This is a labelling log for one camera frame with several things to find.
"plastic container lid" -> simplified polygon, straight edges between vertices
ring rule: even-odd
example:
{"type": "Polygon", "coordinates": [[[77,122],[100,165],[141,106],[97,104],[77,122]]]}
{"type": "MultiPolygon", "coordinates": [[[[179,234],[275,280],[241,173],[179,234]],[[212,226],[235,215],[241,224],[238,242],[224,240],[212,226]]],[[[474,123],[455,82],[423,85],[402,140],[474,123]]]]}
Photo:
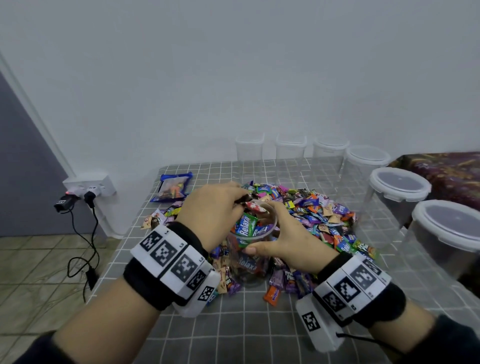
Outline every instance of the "plastic container lid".
{"type": "Polygon", "coordinates": [[[375,146],[349,146],[346,158],[356,164],[371,166],[386,166],[390,162],[390,155],[375,146]]]}
{"type": "Polygon", "coordinates": [[[265,141],[265,133],[246,132],[235,138],[237,144],[263,144],[265,141]]]}
{"type": "Polygon", "coordinates": [[[307,137],[305,135],[278,134],[275,145],[305,148],[307,146],[307,137]]]}
{"type": "Polygon", "coordinates": [[[400,168],[380,167],[370,175],[370,186],[394,201],[422,201],[432,190],[432,185],[422,176],[400,168]]]}
{"type": "Polygon", "coordinates": [[[419,202],[412,217],[441,242],[469,252],[480,251],[480,212],[452,201],[419,202]]]}
{"type": "Polygon", "coordinates": [[[313,144],[322,149],[343,150],[350,145],[350,142],[347,138],[339,135],[322,135],[316,137],[313,144]]]}

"right hand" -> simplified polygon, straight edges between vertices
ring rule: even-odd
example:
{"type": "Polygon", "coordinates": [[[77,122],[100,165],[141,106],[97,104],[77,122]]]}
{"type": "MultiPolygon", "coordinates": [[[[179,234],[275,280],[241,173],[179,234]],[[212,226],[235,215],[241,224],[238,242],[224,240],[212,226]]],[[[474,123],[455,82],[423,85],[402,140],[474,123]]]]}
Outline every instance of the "right hand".
{"type": "Polygon", "coordinates": [[[305,227],[291,216],[281,202],[268,202],[275,209],[280,236],[273,242],[256,242],[243,252],[250,255],[275,256],[281,258],[290,268],[309,273],[320,272],[338,252],[326,246],[310,234],[305,227]]]}

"orange candy wrapper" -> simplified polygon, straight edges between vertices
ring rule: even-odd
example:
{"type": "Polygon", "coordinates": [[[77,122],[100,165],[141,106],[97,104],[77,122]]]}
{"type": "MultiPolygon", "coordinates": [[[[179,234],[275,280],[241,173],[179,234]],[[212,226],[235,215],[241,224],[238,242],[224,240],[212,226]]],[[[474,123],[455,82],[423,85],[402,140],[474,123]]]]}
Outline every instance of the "orange candy wrapper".
{"type": "Polygon", "coordinates": [[[280,295],[280,290],[274,286],[270,286],[270,288],[268,289],[268,292],[264,296],[264,300],[267,301],[272,306],[276,306],[279,295],[280,295]]]}

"left hand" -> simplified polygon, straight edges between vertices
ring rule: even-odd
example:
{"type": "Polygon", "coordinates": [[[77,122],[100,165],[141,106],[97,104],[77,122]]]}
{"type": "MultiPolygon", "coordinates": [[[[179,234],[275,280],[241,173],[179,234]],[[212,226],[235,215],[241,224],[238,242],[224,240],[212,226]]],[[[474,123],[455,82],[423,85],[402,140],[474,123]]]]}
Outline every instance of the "left hand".
{"type": "Polygon", "coordinates": [[[204,249],[210,252],[242,216],[243,206],[234,201],[247,193],[233,181],[206,184],[185,199],[176,221],[192,230],[204,249]]]}

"sleeve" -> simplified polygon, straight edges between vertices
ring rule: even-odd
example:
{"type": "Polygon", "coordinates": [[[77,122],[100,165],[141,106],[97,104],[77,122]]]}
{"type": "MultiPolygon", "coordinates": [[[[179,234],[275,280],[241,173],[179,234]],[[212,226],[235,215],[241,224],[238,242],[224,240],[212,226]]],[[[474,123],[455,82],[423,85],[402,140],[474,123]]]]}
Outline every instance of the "sleeve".
{"type": "Polygon", "coordinates": [[[398,363],[437,361],[480,363],[480,340],[472,328],[441,315],[428,336],[398,363]]]}
{"type": "Polygon", "coordinates": [[[55,332],[49,332],[36,339],[14,364],[74,364],[67,354],[53,342],[55,332]]]}

